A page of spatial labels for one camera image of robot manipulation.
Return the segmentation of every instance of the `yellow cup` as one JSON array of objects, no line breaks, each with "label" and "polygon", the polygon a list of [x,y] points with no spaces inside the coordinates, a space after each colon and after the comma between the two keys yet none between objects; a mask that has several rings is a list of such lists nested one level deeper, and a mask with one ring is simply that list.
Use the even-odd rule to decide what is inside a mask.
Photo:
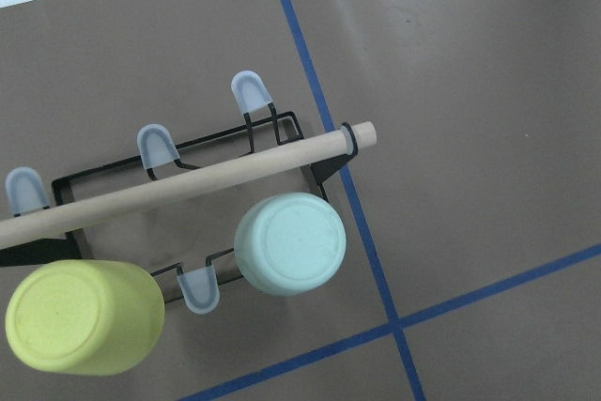
[{"label": "yellow cup", "polygon": [[162,332],[155,280],[131,263],[61,260],[17,287],[7,309],[13,352],[41,371],[107,376],[141,362]]}]

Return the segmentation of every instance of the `light blue plastic cap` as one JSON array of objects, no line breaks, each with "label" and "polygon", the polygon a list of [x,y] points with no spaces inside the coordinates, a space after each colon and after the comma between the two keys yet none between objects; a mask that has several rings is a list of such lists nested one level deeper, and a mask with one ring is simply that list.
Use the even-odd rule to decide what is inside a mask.
[{"label": "light blue plastic cap", "polygon": [[10,212],[20,215],[50,206],[41,177],[32,168],[20,166],[5,181]]},{"label": "light blue plastic cap", "polygon": [[161,124],[148,124],[138,131],[138,149],[144,169],[179,159],[179,152],[169,131]]},{"label": "light blue plastic cap", "polygon": [[207,314],[219,303],[219,286],[215,267],[199,268],[177,276],[188,308],[198,315]]},{"label": "light blue plastic cap", "polygon": [[325,284],[345,256],[345,228],[336,211],[309,193],[266,199],[240,221],[234,250],[249,283],[291,296]]},{"label": "light blue plastic cap", "polygon": [[273,102],[256,72],[243,70],[232,79],[232,92],[242,114],[251,113]]}]

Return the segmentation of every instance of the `white rod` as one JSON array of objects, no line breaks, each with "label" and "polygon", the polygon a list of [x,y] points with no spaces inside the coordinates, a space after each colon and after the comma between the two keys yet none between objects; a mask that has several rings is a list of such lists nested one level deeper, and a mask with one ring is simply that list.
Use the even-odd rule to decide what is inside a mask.
[{"label": "white rod", "polygon": [[[376,130],[371,122],[354,125],[352,130],[359,149],[376,143]],[[35,239],[55,237],[71,230],[113,220],[126,213],[216,192],[346,154],[347,150],[345,135],[341,131],[331,131],[137,187],[4,220],[0,222],[0,249]]]}]

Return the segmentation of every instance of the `mint green cup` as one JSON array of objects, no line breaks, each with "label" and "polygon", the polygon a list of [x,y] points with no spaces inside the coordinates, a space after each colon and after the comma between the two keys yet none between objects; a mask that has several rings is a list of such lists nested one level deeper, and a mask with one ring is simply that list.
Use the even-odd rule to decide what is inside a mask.
[{"label": "mint green cup", "polygon": [[239,223],[234,251],[255,288],[293,296],[328,282],[345,256],[345,228],[330,204],[309,193],[287,193],[252,207]]}]

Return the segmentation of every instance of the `wooden rod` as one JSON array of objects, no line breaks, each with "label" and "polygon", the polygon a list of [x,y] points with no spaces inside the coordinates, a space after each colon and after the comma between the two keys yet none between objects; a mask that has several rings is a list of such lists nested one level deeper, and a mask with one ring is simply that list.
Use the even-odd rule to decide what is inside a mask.
[{"label": "wooden rod", "polygon": [[[376,143],[371,122],[352,126],[359,149]],[[0,222],[0,249],[113,220],[134,211],[199,196],[347,153],[347,138],[331,131],[235,160],[102,194]]]}]

